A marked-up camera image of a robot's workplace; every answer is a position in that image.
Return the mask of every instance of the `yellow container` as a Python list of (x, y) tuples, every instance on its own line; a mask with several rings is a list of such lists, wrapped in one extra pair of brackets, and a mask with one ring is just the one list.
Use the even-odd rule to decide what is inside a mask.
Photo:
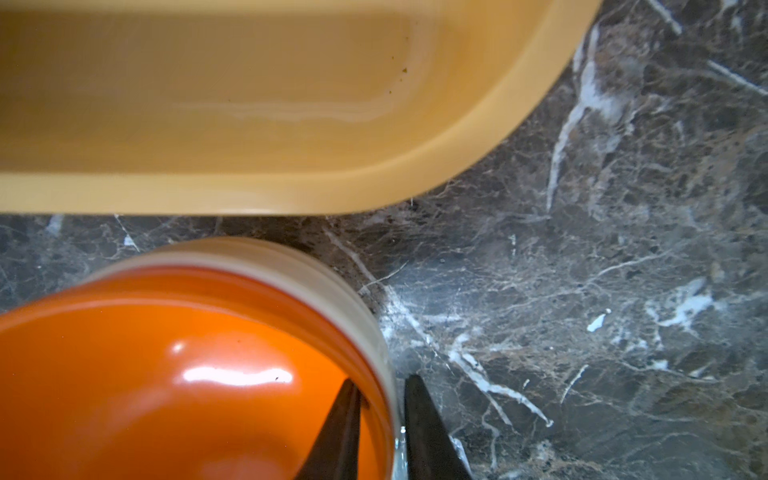
[(0, 210), (338, 214), (518, 126), (600, 0), (0, 0)]

